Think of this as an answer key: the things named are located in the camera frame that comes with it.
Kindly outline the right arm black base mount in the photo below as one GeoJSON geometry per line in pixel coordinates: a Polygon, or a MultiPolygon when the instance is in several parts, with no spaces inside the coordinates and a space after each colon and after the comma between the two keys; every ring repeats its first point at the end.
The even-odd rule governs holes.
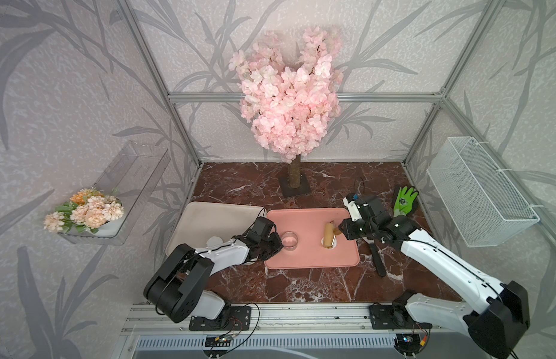
{"type": "Polygon", "coordinates": [[[373,303],[369,306],[369,319],[372,328],[387,330],[414,330],[414,329],[432,329],[430,323],[419,323],[413,320],[413,317],[406,310],[406,303],[416,292],[407,290],[390,305],[382,305],[373,303]]]}

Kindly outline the white dough ball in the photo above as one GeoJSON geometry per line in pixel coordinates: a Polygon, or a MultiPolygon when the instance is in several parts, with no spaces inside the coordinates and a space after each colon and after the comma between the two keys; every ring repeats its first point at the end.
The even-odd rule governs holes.
{"type": "Polygon", "coordinates": [[[321,240],[321,245],[322,245],[324,248],[326,248],[326,249],[328,249],[328,250],[331,250],[331,249],[333,249],[333,248],[336,247],[336,245],[337,245],[337,239],[336,239],[336,237],[334,236],[333,239],[331,240],[329,246],[326,246],[326,242],[324,242],[324,239],[322,239],[322,240],[321,240]]]}

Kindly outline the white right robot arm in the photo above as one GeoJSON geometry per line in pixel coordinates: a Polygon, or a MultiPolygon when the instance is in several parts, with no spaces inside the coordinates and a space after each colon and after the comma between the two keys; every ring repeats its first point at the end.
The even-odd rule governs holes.
{"type": "Polygon", "coordinates": [[[339,230],[349,240],[361,239],[372,250],[378,270],[384,263],[378,255],[381,241],[417,261],[451,287],[459,302],[435,299],[412,290],[389,305],[369,308],[374,329],[411,330],[395,340],[394,347],[406,358],[423,350],[431,329],[441,327],[468,336],[492,358],[515,358],[514,349],[530,327],[529,298],[515,281],[502,281],[485,274],[436,241],[406,215],[392,216],[376,196],[347,195],[349,212],[339,230]]]}

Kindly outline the pink silicone mat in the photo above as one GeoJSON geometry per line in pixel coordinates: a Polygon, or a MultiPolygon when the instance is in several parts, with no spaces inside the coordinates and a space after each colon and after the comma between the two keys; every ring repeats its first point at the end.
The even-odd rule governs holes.
{"type": "Polygon", "coordinates": [[[291,232],[298,239],[294,250],[283,248],[264,262],[269,269],[353,267],[360,262],[357,243],[344,235],[336,236],[333,248],[324,248],[322,243],[326,224],[340,225],[349,217],[346,209],[274,209],[267,217],[274,222],[281,237],[291,232]]]}

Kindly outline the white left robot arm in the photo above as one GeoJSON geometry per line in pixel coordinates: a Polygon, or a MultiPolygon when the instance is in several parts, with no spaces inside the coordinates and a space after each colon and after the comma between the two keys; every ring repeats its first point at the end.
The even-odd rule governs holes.
{"type": "Polygon", "coordinates": [[[146,284],[143,296],[157,314],[174,323],[194,318],[198,323],[190,326],[192,330],[201,324],[207,330],[230,328],[234,308],[206,290],[210,277],[233,266],[269,260],[282,248],[274,222],[259,216],[242,234],[213,248],[178,245],[146,284]]]}

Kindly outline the wooden rolling pin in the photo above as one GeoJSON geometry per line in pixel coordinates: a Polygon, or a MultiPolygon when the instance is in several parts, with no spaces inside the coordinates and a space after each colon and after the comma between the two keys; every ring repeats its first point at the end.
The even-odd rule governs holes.
{"type": "Polygon", "coordinates": [[[324,239],[324,242],[326,242],[326,246],[330,245],[331,240],[334,236],[338,236],[338,233],[338,227],[334,224],[333,221],[327,222],[324,225],[324,235],[322,239],[324,239]]]}

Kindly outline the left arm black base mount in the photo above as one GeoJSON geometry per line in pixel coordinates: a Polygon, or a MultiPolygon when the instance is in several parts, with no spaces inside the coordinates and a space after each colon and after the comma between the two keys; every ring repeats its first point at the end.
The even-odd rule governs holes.
{"type": "Polygon", "coordinates": [[[190,314],[190,331],[248,330],[252,319],[250,305],[234,306],[215,293],[206,291],[190,314]]]}

